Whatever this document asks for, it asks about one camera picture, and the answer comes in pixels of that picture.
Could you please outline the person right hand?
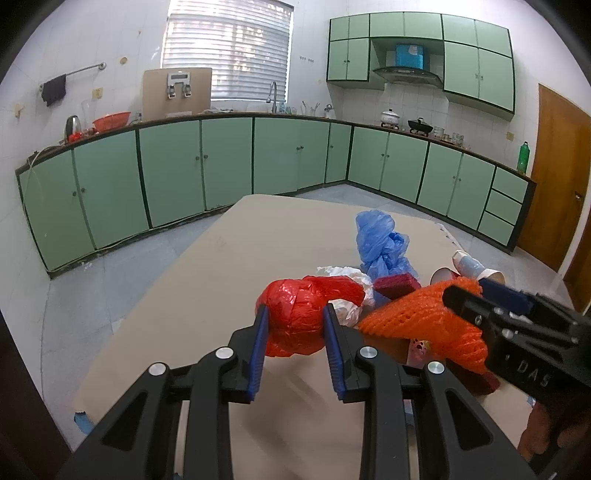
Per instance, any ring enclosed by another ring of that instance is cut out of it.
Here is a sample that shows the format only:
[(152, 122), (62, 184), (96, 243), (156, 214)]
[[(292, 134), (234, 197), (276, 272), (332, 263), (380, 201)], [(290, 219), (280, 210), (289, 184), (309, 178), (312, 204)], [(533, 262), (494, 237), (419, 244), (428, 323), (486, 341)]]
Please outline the person right hand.
[(531, 461), (535, 455), (543, 454), (548, 449), (552, 427), (553, 421), (548, 409), (537, 402), (517, 447), (526, 461)]

